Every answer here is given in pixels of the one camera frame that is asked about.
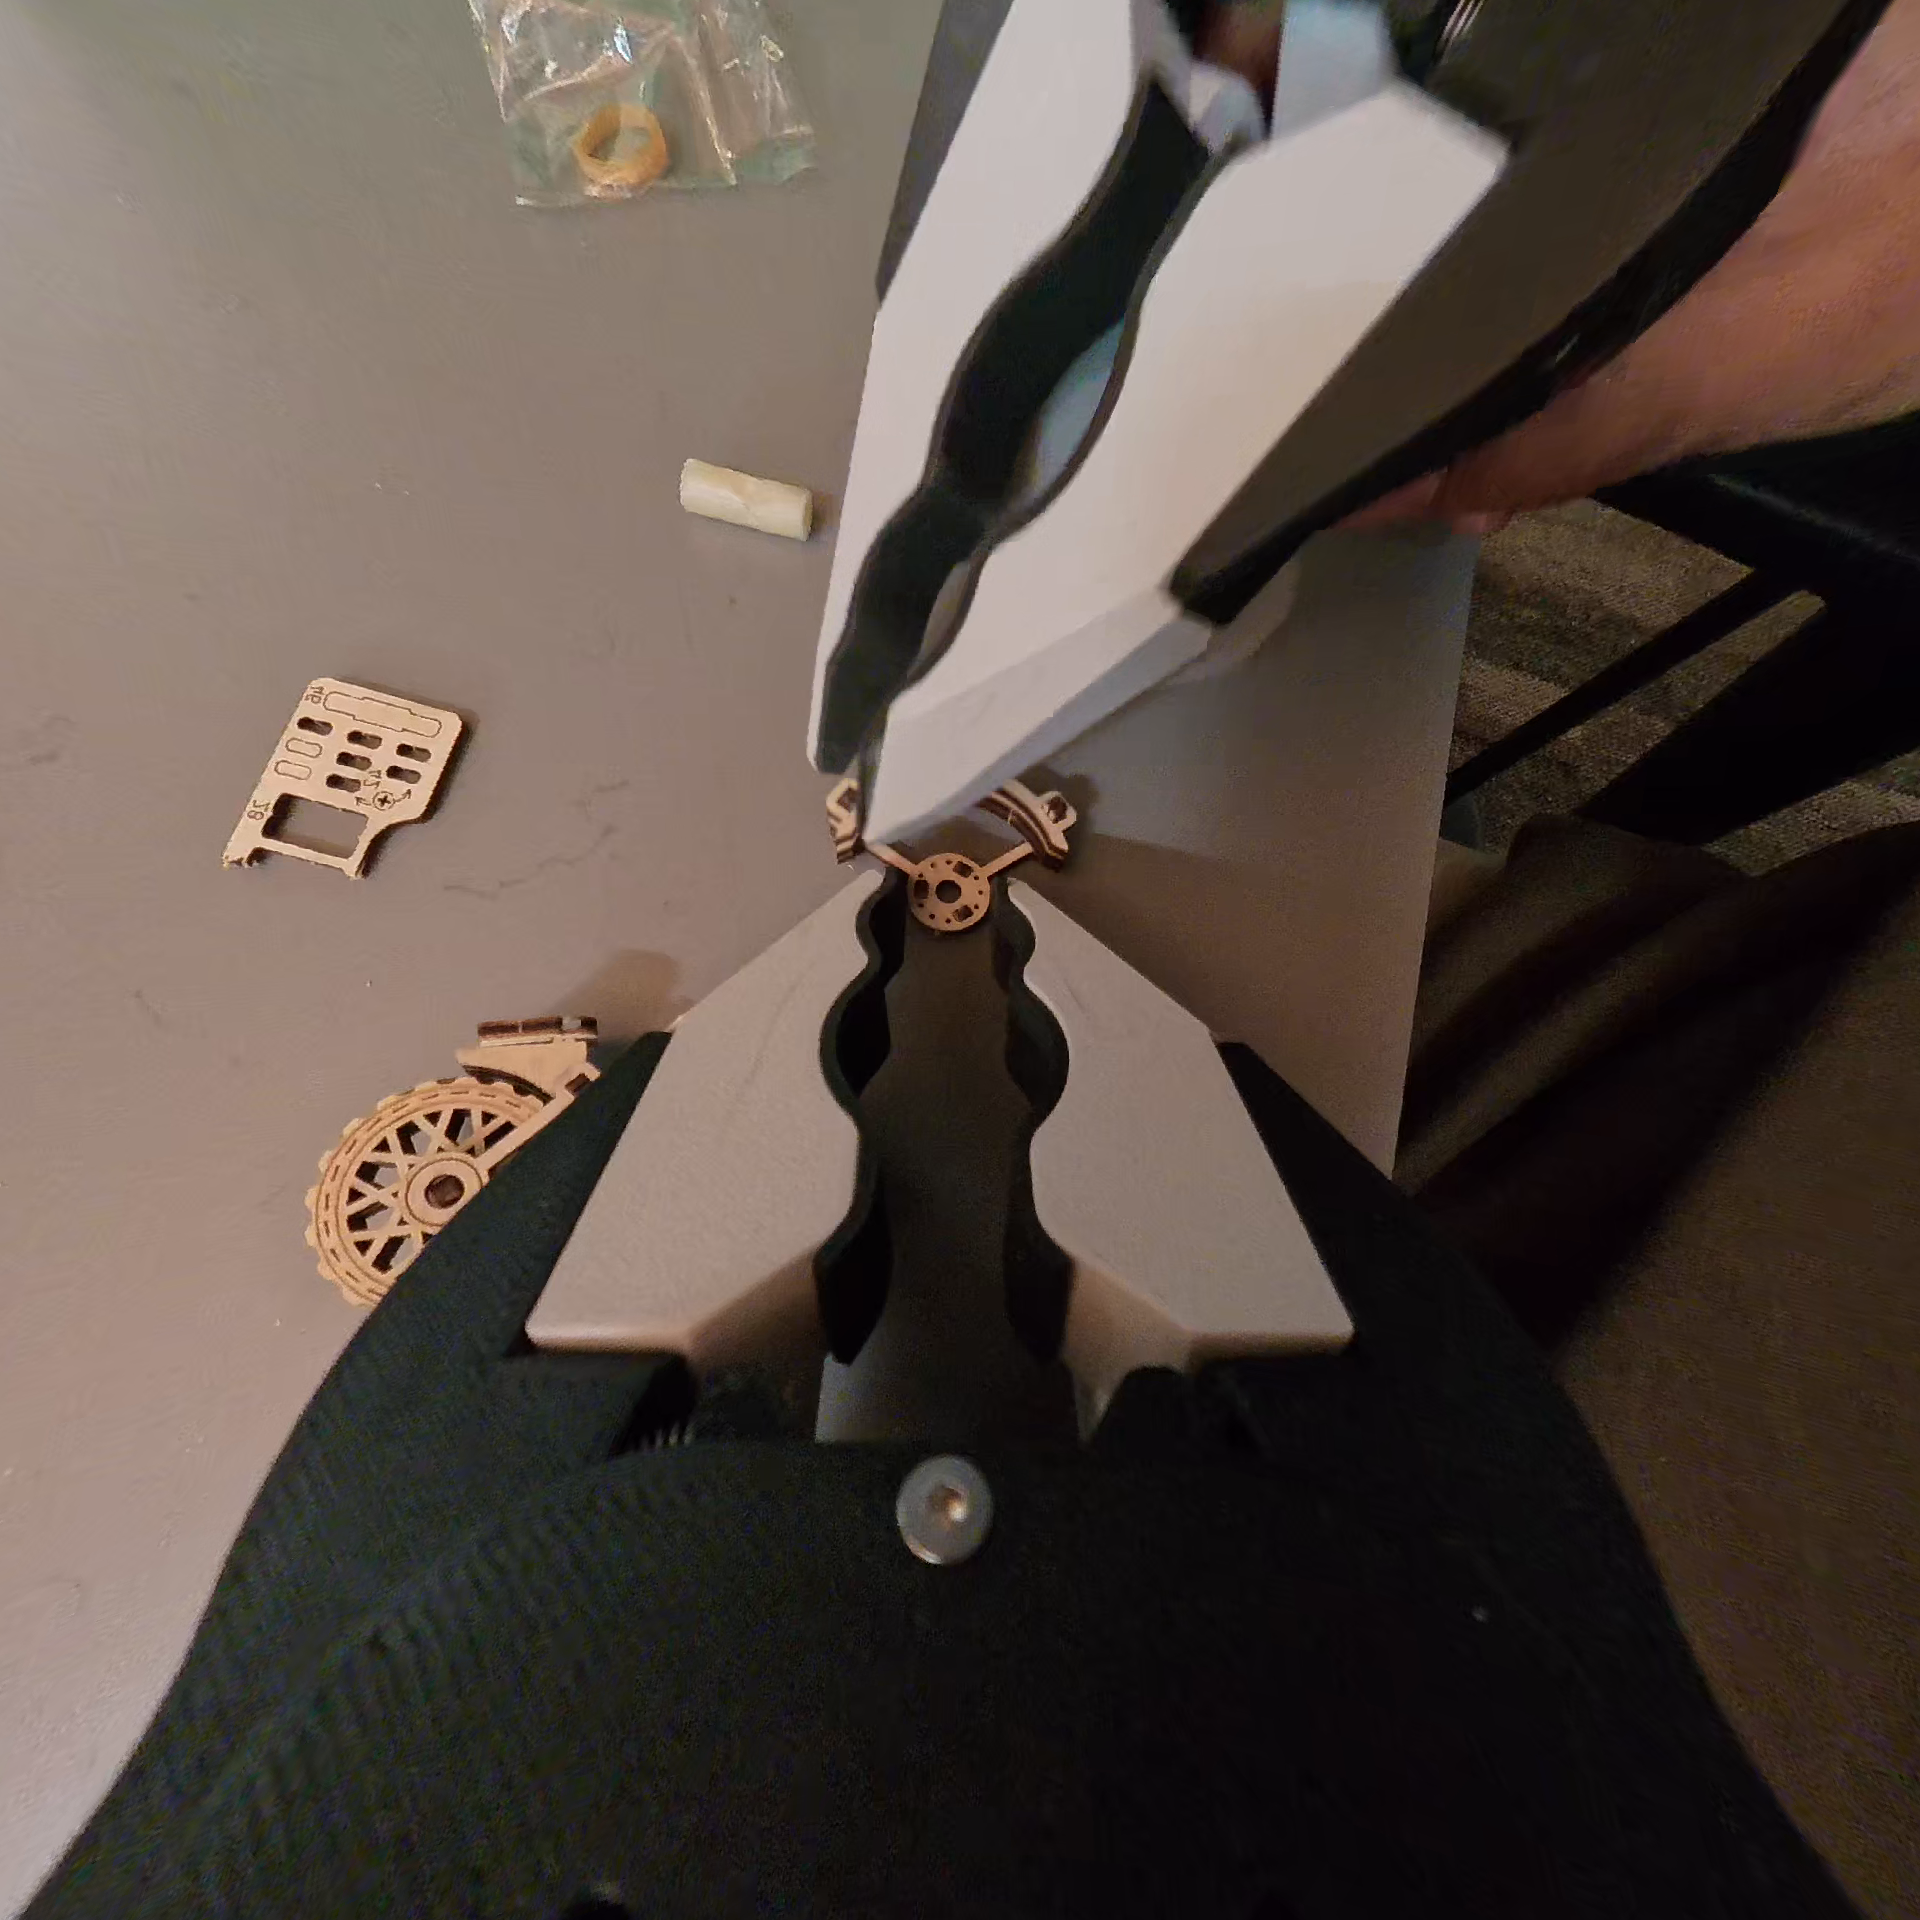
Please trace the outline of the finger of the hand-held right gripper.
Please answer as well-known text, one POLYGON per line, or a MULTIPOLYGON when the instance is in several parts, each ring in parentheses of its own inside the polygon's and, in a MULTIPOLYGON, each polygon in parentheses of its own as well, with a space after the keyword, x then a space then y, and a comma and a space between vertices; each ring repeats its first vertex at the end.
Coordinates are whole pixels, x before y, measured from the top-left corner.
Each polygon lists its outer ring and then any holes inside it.
POLYGON ((840 504, 809 755, 878 784, 906 692, 1037 513, 1041 419, 1209 171, 1203 4, 951 2, 897 204, 840 504))
POLYGON ((1504 169, 1360 16, 1273 132, 1171 4, 949 4, 858 406, 865 836, 1224 647, 1203 536, 1504 169))

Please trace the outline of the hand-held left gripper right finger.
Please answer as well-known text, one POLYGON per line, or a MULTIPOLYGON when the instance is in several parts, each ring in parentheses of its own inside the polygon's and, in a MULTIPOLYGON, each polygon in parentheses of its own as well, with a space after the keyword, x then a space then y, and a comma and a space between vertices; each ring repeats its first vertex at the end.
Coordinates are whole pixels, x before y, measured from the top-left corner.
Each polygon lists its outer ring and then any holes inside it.
POLYGON ((1079 1433, 1138 1371, 1347 1348, 1349 1308, 1213 1032, 1021 881, 993 942, 1026 1102, 1007 1311, 1066 1370, 1079 1433))

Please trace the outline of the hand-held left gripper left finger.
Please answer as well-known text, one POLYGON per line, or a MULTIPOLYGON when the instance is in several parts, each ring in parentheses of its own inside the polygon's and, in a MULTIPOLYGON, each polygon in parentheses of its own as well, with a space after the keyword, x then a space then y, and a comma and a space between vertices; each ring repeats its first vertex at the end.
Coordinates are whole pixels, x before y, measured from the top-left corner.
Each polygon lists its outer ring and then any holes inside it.
POLYGON ((758 1374, 809 1433, 880 1321, 891 1235, 861 1097, 887 1060, 906 881, 863 873, 670 1032, 527 1335, 758 1374))

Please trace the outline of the small wooden model part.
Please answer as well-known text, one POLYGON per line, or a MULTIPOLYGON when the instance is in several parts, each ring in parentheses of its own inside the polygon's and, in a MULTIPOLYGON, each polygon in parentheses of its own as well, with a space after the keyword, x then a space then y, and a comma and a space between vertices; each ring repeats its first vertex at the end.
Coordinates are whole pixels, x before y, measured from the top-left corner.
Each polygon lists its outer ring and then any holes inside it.
POLYGON ((974 812, 1010 828, 1013 843, 995 857, 955 850, 911 856, 898 847, 870 840, 861 824, 861 784, 853 777, 835 782, 823 802, 837 863, 874 857, 904 878, 906 907, 913 922, 941 938, 982 929, 995 905, 1001 878, 1026 860, 1058 872, 1071 856, 1071 832, 1078 810, 1064 791, 1039 794, 1022 782, 997 787, 974 804, 974 812))

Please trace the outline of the grey desk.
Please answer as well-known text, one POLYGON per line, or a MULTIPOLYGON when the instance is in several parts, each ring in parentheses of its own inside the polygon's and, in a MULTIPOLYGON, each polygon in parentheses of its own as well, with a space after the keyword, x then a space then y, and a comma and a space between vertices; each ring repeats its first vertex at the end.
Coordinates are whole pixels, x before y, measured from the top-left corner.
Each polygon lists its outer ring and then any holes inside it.
POLYGON ((6 4, 6 1916, 365 1318, 305 1194, 496 1017, 673 1017, 843 878, 831 520, 941 4, 771 4, 794 183, 521 209, 467 4, 6 4), (302 691, 455 708, 361 878, 224 848, 302 691))

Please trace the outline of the person's right hand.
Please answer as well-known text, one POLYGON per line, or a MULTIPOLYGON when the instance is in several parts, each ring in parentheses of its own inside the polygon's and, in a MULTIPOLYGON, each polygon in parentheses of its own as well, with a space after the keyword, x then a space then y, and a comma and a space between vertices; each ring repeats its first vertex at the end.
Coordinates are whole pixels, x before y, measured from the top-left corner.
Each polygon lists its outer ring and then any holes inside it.
POLYGON ((1889 4, 1777 199, 1619 359, 1349 516, 1494 532, 1672 464, 1883 425, 1918 406, 1918 4, 1889 4))

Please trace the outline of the wooden gear model assembly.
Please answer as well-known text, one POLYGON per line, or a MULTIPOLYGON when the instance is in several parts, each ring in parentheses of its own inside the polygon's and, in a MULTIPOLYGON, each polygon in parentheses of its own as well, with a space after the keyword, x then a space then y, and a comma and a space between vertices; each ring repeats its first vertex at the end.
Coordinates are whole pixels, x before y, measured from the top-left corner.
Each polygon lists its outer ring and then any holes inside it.
POLYGON ((351 1121, 305 1199, 305 1241, 351 1305, 375 1308, 496 1174, 598 1080, 598 1023, 488 1023, 461 1073, 351 1121))

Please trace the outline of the clear plastic bag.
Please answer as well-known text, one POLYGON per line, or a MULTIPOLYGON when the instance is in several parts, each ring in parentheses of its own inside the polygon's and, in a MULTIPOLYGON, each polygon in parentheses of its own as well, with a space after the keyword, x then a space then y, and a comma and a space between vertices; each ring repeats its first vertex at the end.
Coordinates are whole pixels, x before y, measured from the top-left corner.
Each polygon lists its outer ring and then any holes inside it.
POLYGON ((584 209, 768 185, 817 161, 765 4, 470 2, 515 199, 584 209))

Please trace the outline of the white wax cylinder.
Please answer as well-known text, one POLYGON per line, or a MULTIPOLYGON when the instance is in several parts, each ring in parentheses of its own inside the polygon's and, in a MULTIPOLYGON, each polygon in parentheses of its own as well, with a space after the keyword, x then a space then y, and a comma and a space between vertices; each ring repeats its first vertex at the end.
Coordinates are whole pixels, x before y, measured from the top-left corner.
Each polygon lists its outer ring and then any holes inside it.
POLYGON ((815 495, 806 488, 694 458, 679 472, 679 506, 690 516, 786 542, 807 542, 815 523, 815 495))

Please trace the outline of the small slotted wooden piece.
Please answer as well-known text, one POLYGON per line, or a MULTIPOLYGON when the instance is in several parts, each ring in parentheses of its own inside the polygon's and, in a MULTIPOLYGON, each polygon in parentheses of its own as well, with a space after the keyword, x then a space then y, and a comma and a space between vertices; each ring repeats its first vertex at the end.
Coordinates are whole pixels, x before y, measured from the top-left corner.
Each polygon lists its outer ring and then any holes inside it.
POLYGON ((464 737, 467 721, 455 708, 359 682, 312 679, 230 835, 224 867, 274 856, 361 878, 390 832, 432 814, 464 737), (351 843, 298 836, 301 807, 347 824, 351 843))

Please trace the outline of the black metal frame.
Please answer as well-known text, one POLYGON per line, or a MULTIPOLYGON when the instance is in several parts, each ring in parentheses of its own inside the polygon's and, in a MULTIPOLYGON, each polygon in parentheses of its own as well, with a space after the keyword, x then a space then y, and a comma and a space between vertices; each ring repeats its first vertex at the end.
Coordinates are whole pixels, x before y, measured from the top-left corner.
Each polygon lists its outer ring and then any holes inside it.
POLYGON ((1770 865, 1915 820, 1915 424, 1663 472, 1479 553, 1447 804, 1770 865))

